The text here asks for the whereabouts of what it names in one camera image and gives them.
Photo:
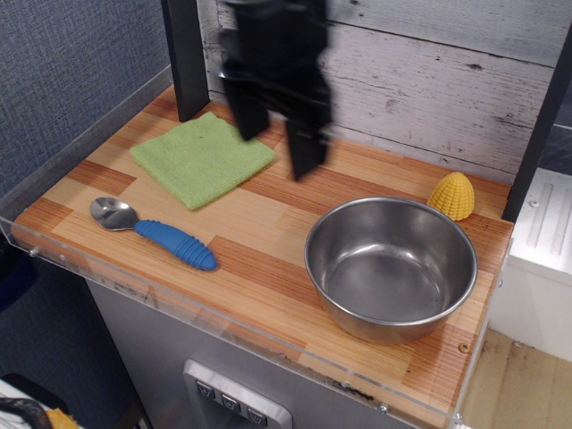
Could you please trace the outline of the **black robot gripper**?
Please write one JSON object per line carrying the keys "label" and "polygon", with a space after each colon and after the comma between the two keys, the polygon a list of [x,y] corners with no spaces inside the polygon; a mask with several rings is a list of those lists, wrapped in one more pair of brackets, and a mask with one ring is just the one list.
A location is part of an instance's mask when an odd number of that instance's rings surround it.
{"label": "black robot gripper", "polygon": [[318,68],[328,47],[325,1],[228,1],[236,28],[221,34],[223,88],[241,137],[269,127],[270,111],[286,122],[294,179],[326,159],[319,130],[332,120],[331,90]]}

